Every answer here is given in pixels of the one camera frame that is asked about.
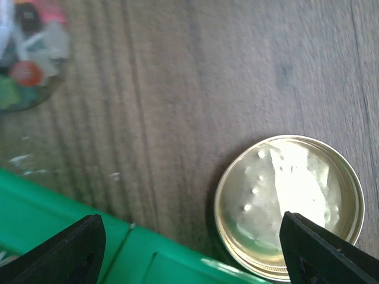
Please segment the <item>green bin gummy candies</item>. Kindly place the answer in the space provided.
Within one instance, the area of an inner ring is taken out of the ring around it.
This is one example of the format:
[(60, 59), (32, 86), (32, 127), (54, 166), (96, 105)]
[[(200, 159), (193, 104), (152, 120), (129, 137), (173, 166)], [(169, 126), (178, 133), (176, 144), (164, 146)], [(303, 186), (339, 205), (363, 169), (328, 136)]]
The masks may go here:
[(1, 282), (261, 283), (261, 279), (1, 172)]

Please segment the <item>clear plastic jar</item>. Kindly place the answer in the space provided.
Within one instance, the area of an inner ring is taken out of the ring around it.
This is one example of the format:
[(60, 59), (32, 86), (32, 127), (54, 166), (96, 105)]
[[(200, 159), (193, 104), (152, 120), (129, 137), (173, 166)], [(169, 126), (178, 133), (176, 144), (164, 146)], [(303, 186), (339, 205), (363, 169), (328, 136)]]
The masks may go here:
[(1, 112), (44, 102), (69, 58), (68, 20), (57, 1), (1, 1)]

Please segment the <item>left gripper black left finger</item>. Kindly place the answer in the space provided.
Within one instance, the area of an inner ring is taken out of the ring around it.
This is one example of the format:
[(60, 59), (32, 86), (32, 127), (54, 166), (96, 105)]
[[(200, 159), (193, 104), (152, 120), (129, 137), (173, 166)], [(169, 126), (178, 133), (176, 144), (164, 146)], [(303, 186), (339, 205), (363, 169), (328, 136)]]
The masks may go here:
[(106, 233), (100, 215), (87, 215), (1, 267), (1, 283), (97, 283)]

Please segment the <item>gold jar lid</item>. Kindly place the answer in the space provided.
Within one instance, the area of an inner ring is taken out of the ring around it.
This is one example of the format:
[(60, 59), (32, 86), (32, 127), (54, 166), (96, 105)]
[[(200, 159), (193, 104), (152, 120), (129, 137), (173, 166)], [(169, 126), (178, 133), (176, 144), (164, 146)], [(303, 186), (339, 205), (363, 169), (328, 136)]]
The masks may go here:
[(365, 202), (347, 159), (322, 141), (278, 135), (248, 148), (223, 173), (214, 197), (221, 242), (247, 271), (278, 283), (290, 280), (280, 242), (286, 212), (355, 244)]

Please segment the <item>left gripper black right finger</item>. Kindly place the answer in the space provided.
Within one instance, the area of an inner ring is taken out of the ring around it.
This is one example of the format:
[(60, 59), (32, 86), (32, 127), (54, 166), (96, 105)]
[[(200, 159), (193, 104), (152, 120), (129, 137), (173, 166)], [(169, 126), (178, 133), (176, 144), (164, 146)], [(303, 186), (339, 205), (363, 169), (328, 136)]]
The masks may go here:
[(301, 214), (285, 212), (280, 242), (291, 283), (378, 283), (378, 259)]

